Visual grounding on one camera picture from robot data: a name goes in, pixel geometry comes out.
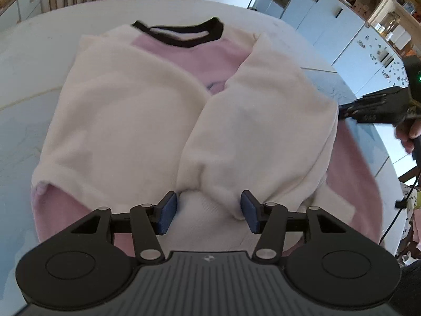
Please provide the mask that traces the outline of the person's left hand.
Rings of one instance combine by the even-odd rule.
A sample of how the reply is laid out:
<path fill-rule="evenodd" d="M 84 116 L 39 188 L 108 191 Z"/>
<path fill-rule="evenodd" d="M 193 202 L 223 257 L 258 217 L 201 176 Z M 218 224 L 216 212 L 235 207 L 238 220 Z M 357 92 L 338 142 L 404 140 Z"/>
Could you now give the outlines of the person's left hand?
<path fill-rule="evenodd" d="M 410 154 L 415 148 L 413 140 L 421 134 L 420 119 L 406 120 L 395 127 L 395 138 L 399 139 L 405 151 Z"/>

